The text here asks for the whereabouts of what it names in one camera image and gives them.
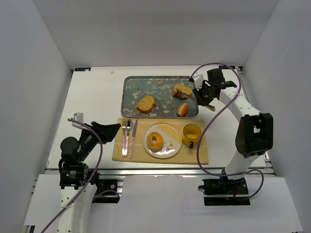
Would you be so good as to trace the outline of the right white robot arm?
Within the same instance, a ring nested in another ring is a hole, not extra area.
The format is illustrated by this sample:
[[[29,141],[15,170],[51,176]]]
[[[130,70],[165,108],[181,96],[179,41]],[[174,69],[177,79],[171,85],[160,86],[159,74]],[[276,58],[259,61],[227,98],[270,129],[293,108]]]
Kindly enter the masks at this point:
[[[209,70],[207,76],[192,74],[189,81],[198,105],[211,108],[210,103],[217,99],[238,121],[236,152],[220,176],[239,180],[258,157],[272,148],[274,120],[270,113],[254,108],[241,94],[241,85],[226,81],[220,68]]]

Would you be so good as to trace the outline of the metal serving tongs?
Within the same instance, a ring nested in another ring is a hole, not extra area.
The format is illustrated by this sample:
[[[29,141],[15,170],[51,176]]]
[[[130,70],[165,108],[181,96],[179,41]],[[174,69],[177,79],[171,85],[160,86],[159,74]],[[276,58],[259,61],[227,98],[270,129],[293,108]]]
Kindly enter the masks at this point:
[[[191,95],[188,95],[188,94],[186,94],[186,93],[184,93],[183,91],[181,91],[180,89],[177,89],[176,90],[177,91],[177,93],[179,93],[180,95],[182,95],[183,97],[185,97],[185,98],[187,98],[187,99],[190,99],[191,101],[194,101],[194,102],[196,102],[198,105],[199,105],[199,102],[197,101],[197,98],[196,97],[193,97],[193,96],[191,96]],[[212,106],[212,105],[203,105],[204,107],[206,107],[206,108],[208,108],[209,110],[211,110],[211,111],[213,111],[213,112],[215,112],[216,111],[216,108],[214,107],[214,106]]]

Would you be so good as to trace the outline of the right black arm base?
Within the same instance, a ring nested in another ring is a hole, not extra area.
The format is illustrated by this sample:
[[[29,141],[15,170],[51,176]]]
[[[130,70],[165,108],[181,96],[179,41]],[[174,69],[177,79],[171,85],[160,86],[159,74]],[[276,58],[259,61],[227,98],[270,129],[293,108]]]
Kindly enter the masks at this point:
[[[205,206],[247,206],[250,205],[245,178],[229,180],[204,179],[198,189],[204,193]]]

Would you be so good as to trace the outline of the orange glazed bagel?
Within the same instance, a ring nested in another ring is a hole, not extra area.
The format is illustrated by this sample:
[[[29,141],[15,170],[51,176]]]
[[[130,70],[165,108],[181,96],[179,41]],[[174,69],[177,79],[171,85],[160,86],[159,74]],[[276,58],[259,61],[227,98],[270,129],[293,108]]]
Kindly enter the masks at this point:
[[[151,132],[147,135],[147,146],[152,151],[160,151],[164,145],[163,137],[158,132]]]

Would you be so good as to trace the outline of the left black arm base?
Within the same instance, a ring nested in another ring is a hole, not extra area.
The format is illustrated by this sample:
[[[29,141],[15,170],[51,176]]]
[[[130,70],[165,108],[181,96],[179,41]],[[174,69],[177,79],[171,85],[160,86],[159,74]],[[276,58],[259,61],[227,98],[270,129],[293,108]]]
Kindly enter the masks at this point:
[[[95,173],[91,185],[96,186],[93,203],[118,203],[122,193],[122,178],[117,175]]]

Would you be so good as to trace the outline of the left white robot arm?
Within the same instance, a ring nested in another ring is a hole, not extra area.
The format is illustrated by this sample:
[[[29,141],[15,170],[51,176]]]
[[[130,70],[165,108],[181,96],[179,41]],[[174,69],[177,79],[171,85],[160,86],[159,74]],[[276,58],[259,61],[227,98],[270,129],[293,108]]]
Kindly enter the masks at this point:
[[[57,232],[85,233],[91,204],[95,194],[102,190],[102,181],[97,169],[90,170],[85,159],[99,145],[112,142],[120,124],[101,125],[96,122],[80,124],[79,139],[65,138],[61,144],[59,161],[61,214]]]

